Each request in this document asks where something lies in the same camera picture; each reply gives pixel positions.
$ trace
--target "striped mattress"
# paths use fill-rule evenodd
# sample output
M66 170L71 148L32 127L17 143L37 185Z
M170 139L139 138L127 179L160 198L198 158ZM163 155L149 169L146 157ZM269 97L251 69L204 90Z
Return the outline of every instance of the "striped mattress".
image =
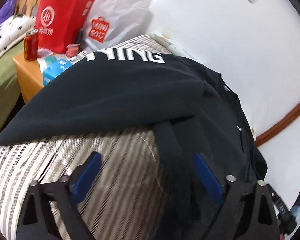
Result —
M114 48L170 53L147 35ZM71 175L93 151L102 156L101 172L77 209L95 239L142 240L155 233L167 197L166 177L153 132L133 128L0 147L0 231L7 240L15 239L30 182L49 183ZM53 202L51 209L62 239L70 239Z

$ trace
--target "white wall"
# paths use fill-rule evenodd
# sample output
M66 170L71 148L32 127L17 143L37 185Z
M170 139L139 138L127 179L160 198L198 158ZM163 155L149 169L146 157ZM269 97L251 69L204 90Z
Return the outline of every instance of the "white wall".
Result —
M300 101L300 17L288 0L154 0L156 29L238 93L260 135Z
M300 190L300 117L259 150L268 164L266 182L291 208Z

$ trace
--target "purple fabric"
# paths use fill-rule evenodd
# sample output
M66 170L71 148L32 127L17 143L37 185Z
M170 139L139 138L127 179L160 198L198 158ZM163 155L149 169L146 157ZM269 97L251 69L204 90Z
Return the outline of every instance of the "purple fabric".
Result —
M14 8L16 7L17 0L7 0L6 3L0 9L0 24L14 13Z

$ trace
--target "white shopping bag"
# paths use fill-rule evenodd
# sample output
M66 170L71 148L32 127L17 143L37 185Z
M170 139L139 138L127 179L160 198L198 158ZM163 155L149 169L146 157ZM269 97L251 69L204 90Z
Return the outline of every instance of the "white shopping bag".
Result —
M82 48L92 52L138 33L152 0L95 0L85 21Z

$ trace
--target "blue box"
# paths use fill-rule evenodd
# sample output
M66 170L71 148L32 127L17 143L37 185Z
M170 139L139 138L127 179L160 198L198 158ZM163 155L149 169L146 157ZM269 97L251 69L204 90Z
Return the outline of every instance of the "blue box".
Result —
M73 64L66 59L59 59L57 62L52 63L52 65L43 71L43 85L46 86L51 80L55 79L72 65Z

